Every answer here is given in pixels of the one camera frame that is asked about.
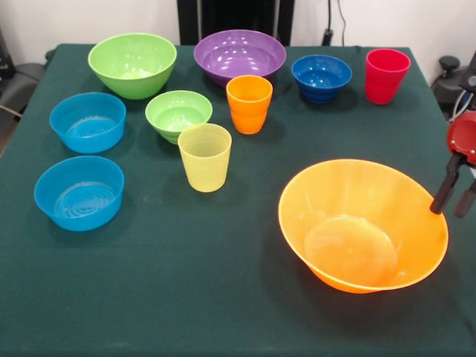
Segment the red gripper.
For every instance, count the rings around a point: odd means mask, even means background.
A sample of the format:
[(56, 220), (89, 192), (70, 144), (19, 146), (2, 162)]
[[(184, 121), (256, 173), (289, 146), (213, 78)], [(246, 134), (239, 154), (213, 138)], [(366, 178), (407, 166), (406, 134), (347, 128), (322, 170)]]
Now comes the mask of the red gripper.
[[(459, 178), (459, 169), (463, 164), (463, 156), (469, 164), (475, 163), (476, 121), (475, 111), (467, 111), (459, 115), (448, 128), (446, 141), (448, 149), (454, 153), (446, 165), (446, 176), (430, 206), (432, 213), (440, 214), (454, 191)], [(476, 197), (476, 180), (464, 191), (454, 209), (456, 217), (464, 217), (470, 210)]]

